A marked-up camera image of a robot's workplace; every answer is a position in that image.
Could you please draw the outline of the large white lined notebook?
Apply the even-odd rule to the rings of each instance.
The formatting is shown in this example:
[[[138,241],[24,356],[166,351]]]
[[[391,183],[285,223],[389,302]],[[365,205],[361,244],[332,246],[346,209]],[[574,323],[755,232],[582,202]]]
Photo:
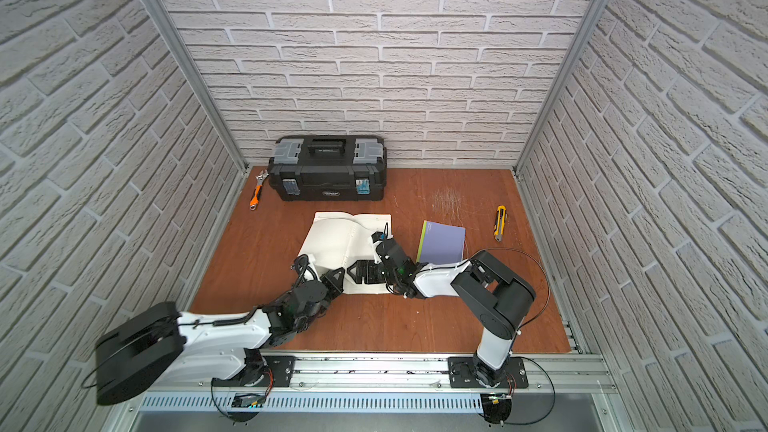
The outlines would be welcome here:
[[[316,212],[313,223],[298,253],[307,255],[310,271],[300,272],[306,280],[320,280],[334,270],[347,270],[357,261],[381,264],[375,251],[375,233],[391,237],[390,214]]]

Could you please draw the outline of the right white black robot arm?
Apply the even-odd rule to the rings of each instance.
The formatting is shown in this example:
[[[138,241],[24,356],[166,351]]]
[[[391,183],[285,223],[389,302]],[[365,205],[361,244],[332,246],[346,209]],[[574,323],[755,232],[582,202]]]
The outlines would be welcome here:
[[[346,269],[349,295],[389,293],[407,299],[458,297],[483,326],[472,358],[475,380],[483,387],[510,383],[507,365],[522,329],[538,316],[530,311],[534,287],[505,265],[494,248],[450,264],[413,261],[393,238],[374,244],[377,257]]]

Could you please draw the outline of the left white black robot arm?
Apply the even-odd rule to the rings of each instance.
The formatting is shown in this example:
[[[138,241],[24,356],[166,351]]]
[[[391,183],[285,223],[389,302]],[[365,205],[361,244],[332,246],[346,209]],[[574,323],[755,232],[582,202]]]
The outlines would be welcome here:
[[[293,340],[344,291],[346,271],[304,272],[276,300],[243,314],[181,312],[156,304],[102,335],[96,365],[80,386],[100,405],[125,402],[155,384],[212,379],[254,384],[265,367],[261,352]]]

